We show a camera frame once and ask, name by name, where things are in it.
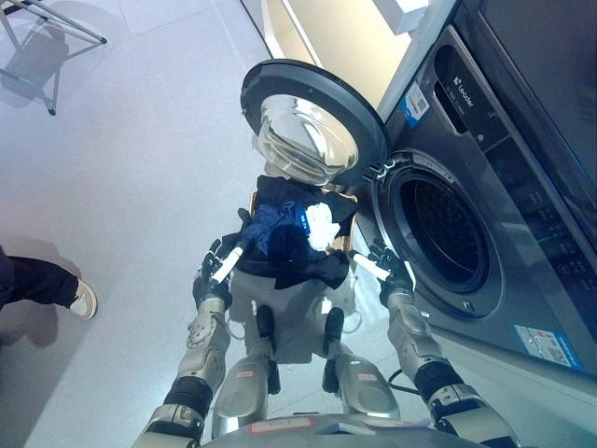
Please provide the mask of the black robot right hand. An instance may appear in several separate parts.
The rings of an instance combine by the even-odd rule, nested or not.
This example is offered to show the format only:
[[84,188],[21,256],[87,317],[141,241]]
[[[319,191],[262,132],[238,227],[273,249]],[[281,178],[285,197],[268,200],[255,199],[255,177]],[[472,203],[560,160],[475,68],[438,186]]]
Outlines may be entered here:
[[406,295],[412,299],[414,284],[405,262],[379,238],[376,238],[368,249],[367,255],[351,249],[349,256],[379,282],[380,303],[388,307],[388,300],[393,294]]

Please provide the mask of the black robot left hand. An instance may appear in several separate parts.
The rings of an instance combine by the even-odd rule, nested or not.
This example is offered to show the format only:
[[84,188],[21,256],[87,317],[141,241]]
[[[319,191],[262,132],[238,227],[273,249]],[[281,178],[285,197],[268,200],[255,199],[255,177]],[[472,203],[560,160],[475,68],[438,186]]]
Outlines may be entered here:
[[220,269],[223,260],[229,255],[237,242],[238,238],[230,234],[214,240],[210,245],[193,281],[192,296],[196,302],[196,307],[199,307],[211,296],[221,299],[226,310],[232,305],[233,298],[229,291],[232,273],[228,273],[221,282],[214,280],[213,275]]

